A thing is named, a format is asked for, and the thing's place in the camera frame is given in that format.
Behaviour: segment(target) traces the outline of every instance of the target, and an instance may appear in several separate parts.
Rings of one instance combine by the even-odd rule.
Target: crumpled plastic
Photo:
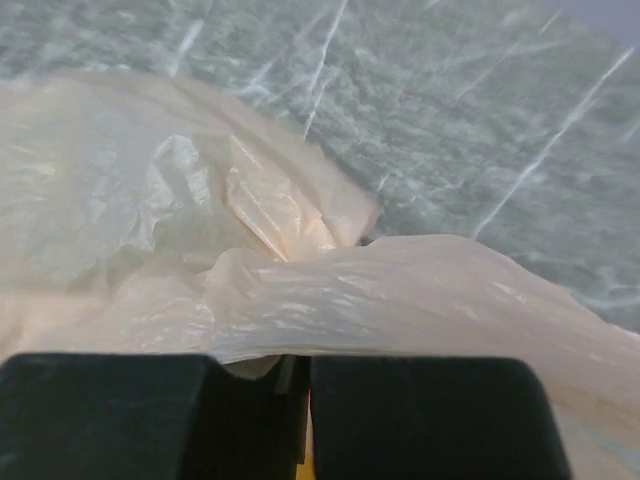
[[[0,288],[109,292],[159,259],[351,246],[375,202],[317,147],[188,78],[66,72],[0,90]]]
[[[225,363],[284,353],[520,358],[556,408],[576,478],[637,478],[588,432],[640,453],[640,336],[471,240],[389,237],[291,264],[233,249],[207,272],[146,269],[90,313],[85,302],[21,348],[197,351]]]

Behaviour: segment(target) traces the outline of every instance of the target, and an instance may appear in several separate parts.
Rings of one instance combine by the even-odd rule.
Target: purple background
[[[640,49],[640,0],[538,0]]]

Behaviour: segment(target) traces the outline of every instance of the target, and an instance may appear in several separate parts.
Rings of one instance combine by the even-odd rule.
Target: black object
[[[568,480],[542,385],[495,358],[314,358],[317,480]]]
[[[0,370],[0,478],[293,480],[308,359],[235,377],[197,355],[19,355]]]

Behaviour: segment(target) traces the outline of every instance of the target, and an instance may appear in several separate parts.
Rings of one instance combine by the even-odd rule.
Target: white plastic bag
[[[318,148],[186,78],[68,72],[0,91],[0,288],[107,292],[161,259],[355,245],[375,203]]]
[[[230,250],[199,275],[141,272],[109,305],[22,345],[202,351],[223,362],[283,353],[515,357],[563,415],[640,452],[640,336],[460,237],[390,237],[292,264]]]

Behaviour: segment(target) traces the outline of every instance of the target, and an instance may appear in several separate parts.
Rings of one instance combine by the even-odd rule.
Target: marble countertop
[[[0,79],[186,74],[320,144],[380,235],[452,233],[640,331],[640,57],[527,0],[9,0]]]

